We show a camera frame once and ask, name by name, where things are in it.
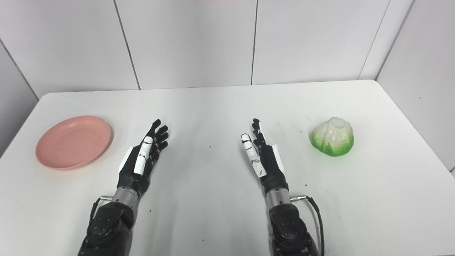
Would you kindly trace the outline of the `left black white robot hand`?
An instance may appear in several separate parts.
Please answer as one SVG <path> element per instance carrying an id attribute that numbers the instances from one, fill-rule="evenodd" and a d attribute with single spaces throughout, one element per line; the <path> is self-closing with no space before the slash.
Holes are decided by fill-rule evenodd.
<path id="1" fill-rule="evenodd" d="M 142 196 L 150 186 L 150 175 L 161 151 L 168 146 L 168 137 L 168 126 L 162 126 L 160 119 L 155 120 L 141 143 L 127 153 L 117 188 L 131 188 Z"/>

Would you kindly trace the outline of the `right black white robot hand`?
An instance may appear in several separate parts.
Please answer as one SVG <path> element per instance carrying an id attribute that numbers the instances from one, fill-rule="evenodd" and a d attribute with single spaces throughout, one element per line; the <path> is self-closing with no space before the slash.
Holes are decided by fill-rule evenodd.
<path id="1" fill-rule="evenodd" d="M 254 118 L 251 126 L 255 139 L 253 140 L 249 134 L 243 133 L 241 141 L 252 168 L 264 188 L 264 193 L 267 194 L 269 191 L 276 191 L 280 188 L 289 190 L 284 173 L 278 165 L 274 147 L 268 144 L 261 129 L 260 120 Z"/>

